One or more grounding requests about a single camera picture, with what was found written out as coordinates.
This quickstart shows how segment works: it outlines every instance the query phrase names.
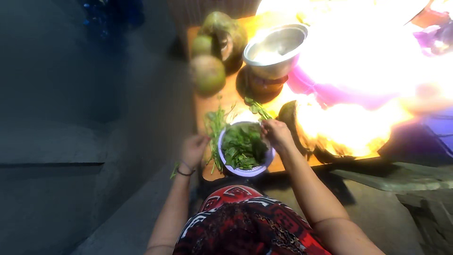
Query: metal bowl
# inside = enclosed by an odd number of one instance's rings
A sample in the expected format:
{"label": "metal bowl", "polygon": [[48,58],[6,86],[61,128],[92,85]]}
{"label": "metal bowl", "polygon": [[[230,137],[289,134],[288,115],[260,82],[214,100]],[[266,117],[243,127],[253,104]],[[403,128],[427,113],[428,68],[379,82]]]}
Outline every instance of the metal bowl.
{"label": "metal bowl", "polygon": [[287,75],[299,60],[302,43],[308,28],[303,24],[274,27],[256,36],[247,44],[243,59],[254,74],[265,79],[279,79]]}

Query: red patterned clothing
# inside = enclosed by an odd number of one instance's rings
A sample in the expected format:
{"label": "red patterned clothing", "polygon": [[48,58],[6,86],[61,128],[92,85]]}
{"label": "red patterned clothing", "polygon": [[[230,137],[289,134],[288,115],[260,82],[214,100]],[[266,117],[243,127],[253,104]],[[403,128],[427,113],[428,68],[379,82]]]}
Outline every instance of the red patterned clothing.
{"label": "red patterned clothing", "polygon": [[212,193],[185,225],[173,254],[329,255],[299,215],[256,190],[227,186]]}

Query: black wristband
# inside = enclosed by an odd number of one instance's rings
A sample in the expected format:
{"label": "black wristband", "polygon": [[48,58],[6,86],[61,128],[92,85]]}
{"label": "black wristband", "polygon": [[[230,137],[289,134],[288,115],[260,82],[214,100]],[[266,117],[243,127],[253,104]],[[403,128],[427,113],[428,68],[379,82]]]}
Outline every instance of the black wristband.
{"label": "black wristband", "polygon": [[[187,168],[190,170],[190,166],[189,166],[186,162],[184,162],[184,161],[182,161],[182,160],[180,160],[180,162],[181,162],[182,164],[186,165]],[[191,172],[190,172],[189,174],[187,174],[187,173],[181,173],[181,172],[179,171],[179,167],[176,169],[176,172],[177,172],[178,174],[180,174],[180,175],[191,176],[193,173],[195,173],[195,168],[192,169]]]}

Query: green coconut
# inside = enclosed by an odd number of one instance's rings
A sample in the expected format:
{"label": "green coconut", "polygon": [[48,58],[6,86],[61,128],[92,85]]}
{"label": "green coconut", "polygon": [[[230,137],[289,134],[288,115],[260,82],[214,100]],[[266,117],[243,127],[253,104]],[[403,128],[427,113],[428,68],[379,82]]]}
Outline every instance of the green coconut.
{"label": "green coconut", "polygon": [[192,78],[200,95],[211,96],[225,86],[225,67],[218,58],[201,55],[190,62]]}
{"label": "green coconut", "polygon": [[200,55],[211,55],[221,58],[220,47],[217,39],[204,34],[197,36],[192,43],[191,57],[195,58],[196,56]]}
{"label": "green coconut", "polygon": [[209,35],[218,41],[220,57],[227,70],[242,65],[242,53],[248,38],[246,30],[237,20],[214,11],[204,20],[199,34]]}
{"label": "green coconut", "polygon": [[303,138],[297,128],[298,123],[296,122],[297,120],[296,114],[297,114],[297,101],[296,100],[289,101],[286,104],[284,104],[282,108],[280,108],[277,119],[286,124],[288,129],[291,131],[291,136],[293,137],[297,149],[303,155],[306,155],[308,153],[308,150],[300,142],[301,139]]}

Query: herb bunch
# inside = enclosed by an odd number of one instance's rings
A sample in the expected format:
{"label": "herb bunch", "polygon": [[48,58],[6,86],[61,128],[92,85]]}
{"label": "herb bunch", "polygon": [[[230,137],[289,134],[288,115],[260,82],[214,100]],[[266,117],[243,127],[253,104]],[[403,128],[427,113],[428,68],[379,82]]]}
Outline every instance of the herb bunch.
{"label": "herb bunch", "polygon": [[228,126],[222,139],[222,152],[226,165],[252,170],[265,160],[267,145],[261,140],[258,123],[238,123]]}
{"label": "herb bunch", "polygon": [[253,100],[251,98],[248,98],[248,97],[245,97],[244,99],[245,99],[246,103],[249,103],[251,105],[249,107],[249,110],[253,114],[259,113],[261,115],[260,120],[272,119],[271,115],[266,111],[266,109],[264,109],[262,104],[256,102],[255,100]]}
{"label": "herb bunch", "polygon": [[227,125],[226,118],[228,114],[234,109],[236,104],[231,106],[230,111],[226,112],[222,109],[221,104],[219,103],[219,108],[215,112],[208,112],[204,117],[204,126],[206,132],[208,132],[208,136],[211,138],[209,142],[209,147],[211,149],[211,157],[207,161],[207,164],[214,160],[214,165],[212,166],[211,174],[214,173],[214,168],[217,167],[219,172],[222,172],[222,160],[220,159],[219,150],[217,149],[217,143],[219,140],[220,133]]}

